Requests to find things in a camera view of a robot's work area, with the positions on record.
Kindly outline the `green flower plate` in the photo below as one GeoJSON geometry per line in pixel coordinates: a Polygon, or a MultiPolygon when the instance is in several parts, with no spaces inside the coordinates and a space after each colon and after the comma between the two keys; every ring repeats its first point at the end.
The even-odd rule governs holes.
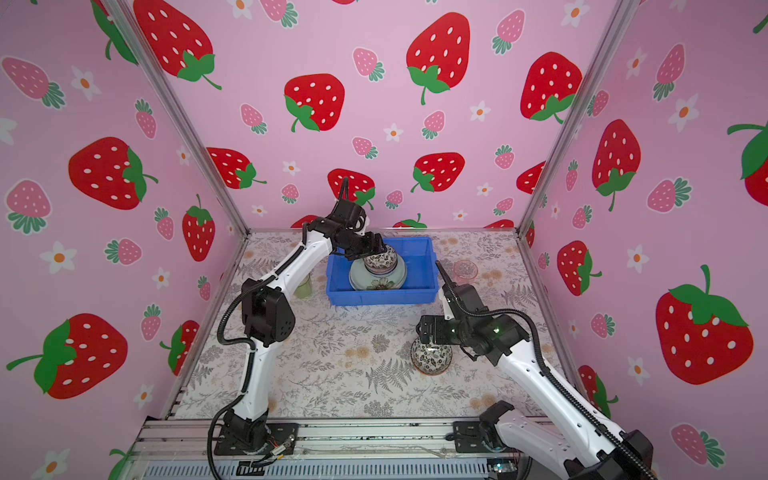
{"type": "Polygon", "coordinates": [[[386,274],[373,274],[363,263],[354,262],[349,272],[349,283],[356,291],[397,290],[407,278],[407,267],[399,263],[386,274]]]}

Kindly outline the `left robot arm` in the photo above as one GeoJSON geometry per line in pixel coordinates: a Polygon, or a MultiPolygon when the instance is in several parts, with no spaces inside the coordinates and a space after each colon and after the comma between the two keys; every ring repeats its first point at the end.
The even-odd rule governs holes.
{"type": "Polygon", "coordinates": [[[245,281],[222,316],[217,341],[247,346],[240,391],[223,410],[223,438],[236,447],[258,452],[269,443],[268,386],[278,347],[295,327],[290,300],[298,286],[331,255],[352,261],[386,251],[382,237],[366,224],[361,206],[337,201],[330,214],[302,226],[300,242],[274,269],[245,281]]]}

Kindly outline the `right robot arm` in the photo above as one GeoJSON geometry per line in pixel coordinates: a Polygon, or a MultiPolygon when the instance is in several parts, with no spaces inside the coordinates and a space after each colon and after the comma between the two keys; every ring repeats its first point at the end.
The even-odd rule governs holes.
{"type": "Polygon", "coordinates": [[[491,310],[469,284],[447,281],[440,315],[422,316],[418,332],[436,345],[456,345],[485,357],[521,386],[558,432],[539,432],[510,405],[487,423],[499,447],[521,451],[561,479],[652,479],[653,446],[590,403],[544,358],[532,318],[515,309],[491,310]]]}

